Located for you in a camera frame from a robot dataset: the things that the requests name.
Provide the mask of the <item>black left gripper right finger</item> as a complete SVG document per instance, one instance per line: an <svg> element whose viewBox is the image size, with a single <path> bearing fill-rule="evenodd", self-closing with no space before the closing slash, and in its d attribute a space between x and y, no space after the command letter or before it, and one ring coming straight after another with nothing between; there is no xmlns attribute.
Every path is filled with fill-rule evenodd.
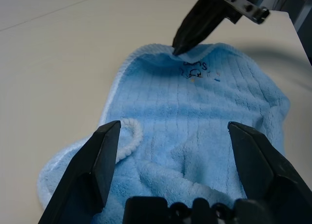
<svg viewBox="0 0 312 224"><path fill-rule="evenodd" d="M256 129L229 122L228 130L247 198L264 201L278 224L310 224L312 191L293 165Z"/></svg>

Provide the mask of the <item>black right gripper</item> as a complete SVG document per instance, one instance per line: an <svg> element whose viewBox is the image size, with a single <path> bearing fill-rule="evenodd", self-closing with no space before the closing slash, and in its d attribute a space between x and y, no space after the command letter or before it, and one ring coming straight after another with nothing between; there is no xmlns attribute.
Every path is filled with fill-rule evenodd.
<svg viewBox="0 0 312 224"><path fill-rule="evenodd" d="M263 23L270 15L269 9L248 0L218 0L254 23ZM220 2L198 0L187 14L173 40L173 55L180 55L202 42L225 18L226 7Z"/></svg>

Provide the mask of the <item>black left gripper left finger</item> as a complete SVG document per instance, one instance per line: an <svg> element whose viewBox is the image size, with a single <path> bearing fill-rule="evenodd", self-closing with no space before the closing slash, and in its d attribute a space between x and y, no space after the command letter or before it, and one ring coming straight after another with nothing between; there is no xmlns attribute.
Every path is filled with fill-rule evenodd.
<svg viewBox="0 0 312 224"><path fill-rule="evenodd" d="M100 126L73 156L41 224L89 224L106 206L115 170L121 122Z"/></svg>

